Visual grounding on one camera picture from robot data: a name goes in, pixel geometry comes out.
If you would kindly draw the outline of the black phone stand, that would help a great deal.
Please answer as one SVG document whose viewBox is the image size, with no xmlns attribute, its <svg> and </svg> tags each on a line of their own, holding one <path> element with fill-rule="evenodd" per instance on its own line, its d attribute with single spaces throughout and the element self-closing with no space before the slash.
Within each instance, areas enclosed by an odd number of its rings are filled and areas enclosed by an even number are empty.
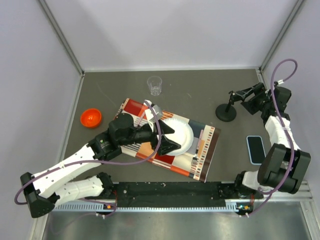
<svg viewBox="0 0 320 240">
<path fill-rule="evenodd" d="M 234 95 L 235 93 L 233 91 L 230 91 L 228 103 L 220 104 L 215 109 L 215 115 L 219 120 L 223 122 L 231 122 L 236 118 L 237 111 L 234 108 L 234 103 L 235 103 Z"/>
</svg>

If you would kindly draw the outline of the phone with light blue case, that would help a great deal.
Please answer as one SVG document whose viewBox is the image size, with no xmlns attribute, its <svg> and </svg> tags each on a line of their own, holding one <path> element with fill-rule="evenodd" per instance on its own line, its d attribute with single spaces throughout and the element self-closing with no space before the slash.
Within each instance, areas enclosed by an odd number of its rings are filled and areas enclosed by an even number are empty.
<svg viewBox="0 0 320 240">
<path fill-rule="evenodd" d="M 248 135 L 246 137 L 246 144 L 250 163 L 252 165 L 261 165 L 266 157 L 262 137 L 258 135 Z"/>
</svg>

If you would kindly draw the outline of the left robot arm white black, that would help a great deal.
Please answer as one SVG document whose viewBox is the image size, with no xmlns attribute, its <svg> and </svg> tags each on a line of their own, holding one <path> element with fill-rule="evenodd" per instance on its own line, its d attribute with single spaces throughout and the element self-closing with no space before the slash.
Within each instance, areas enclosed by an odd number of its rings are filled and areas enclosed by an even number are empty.
<svg viewBox="0 0 320 240">
<path fill-rule="evenodd" d="M 80 174 L 102 164 L 109 164 L 122 154 L 122 146 L 150 143 L 153 153 L 160 156 L 181 148 L 181 144 L 168 138 L 169 134 L 179 132 L 179 124 L 171 119 L 148 121 L 135 126 L 133 117 L 128 113 L 118 114 L 108 124 L 108 129 L 80 150 L 47 170 L 20 176 L 23 195 L 32 218 L 42 217 L 55 207 L 69 201 L 86 197 L 101 196 L 109 198 L 114 191 L 113 182 L 106 173 L 98 174 L 87 180 L 76 181 Z"/>
</svg>

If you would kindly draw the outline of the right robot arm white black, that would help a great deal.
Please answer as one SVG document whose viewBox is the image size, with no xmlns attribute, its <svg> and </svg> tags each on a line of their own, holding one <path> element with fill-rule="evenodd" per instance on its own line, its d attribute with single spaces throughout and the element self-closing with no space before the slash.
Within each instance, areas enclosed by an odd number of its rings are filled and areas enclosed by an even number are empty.
<svg viewBox="0 0 320 240">
<path fill-rule="evenodd" d="M 263 83 L 229 92 L 229 105 L 240 101 L 252 115 L 261 112 L 263 125 L 269 135 L 271 148 L 257 171 L 243 171 L 236 176 L 233 192 L 239 198 L 268 193 L 273 189 L 295 194 L 303 181 L 311 155 L 295 143 L 290 129 L 290 117 L 285 113 L 292 92 L 281 86 L 267 90 Z"/>
</svg>

